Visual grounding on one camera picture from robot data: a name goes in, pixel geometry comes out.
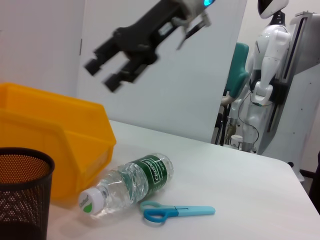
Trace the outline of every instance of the mesh cup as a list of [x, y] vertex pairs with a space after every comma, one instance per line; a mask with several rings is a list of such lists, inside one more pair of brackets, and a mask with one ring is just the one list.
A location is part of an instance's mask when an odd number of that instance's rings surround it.
[[54, 161], [27, 148], [0, 148], [1, 240], [47, 238]]

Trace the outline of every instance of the bottle cap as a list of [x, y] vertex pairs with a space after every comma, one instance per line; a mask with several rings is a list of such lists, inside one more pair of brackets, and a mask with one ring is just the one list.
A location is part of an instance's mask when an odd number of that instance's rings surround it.
[[86, 214], [96, 214], [105, 206], [105, 198], [99, 189], [92, 187], [80, 193], [79, 207]]

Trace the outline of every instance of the white partition panel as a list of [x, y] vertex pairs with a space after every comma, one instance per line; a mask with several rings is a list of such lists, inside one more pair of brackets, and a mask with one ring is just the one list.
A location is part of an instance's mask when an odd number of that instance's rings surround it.
[[177, 29], [158, 47], [156, 64], [117, 93], [109, 92], [102, 81], [125, 63], [122, 53], [95, 77], [82, 67], [116, 28], [133, 24], [157, 2], [86, 2], [77, 96], [103, 104], [112, 120], [210, 142], [246, 0], [216, 0], [207, 9], [211, 27], [188, 39], [180, 51], [176, 48], [183, 34]]

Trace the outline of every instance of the floor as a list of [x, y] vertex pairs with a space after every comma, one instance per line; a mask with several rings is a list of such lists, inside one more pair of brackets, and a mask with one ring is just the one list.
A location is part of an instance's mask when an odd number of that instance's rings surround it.
[[312, 180], [313, 180], [312, 178], [304, 177], [303, 188], [304, 188], [304, 190], [306, 191], [307, 194], [309, 194], [310, 187], [311, 187], [311, 184], [312, 184]]

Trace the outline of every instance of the white humanoid robot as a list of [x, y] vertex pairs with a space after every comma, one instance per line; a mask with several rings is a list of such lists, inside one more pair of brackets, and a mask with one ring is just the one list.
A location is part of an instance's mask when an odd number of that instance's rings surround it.
[[[273, 103], [270, 97], [273, 93], [272, 79], [280, 75], [287, 58], [291, 35], [285, 26], [285, 8], [289, 0], [259, 0], [258, 11], [262, 19], [273, 16], [270, 24], [258, 36], [253, 54], [248, 59], [247, 71], [249, 79], [238, 99], [232, 103], [230, 109], [230, 132], [235, 133], [238, 119], [243, 122], [242, 150], [256, 152], [259, 145], [259, 133], [266, 127], [266, 116]], [[240, 108], [243, 102], [250, 97], [250, 104], [245, 119], [240, 119]]]

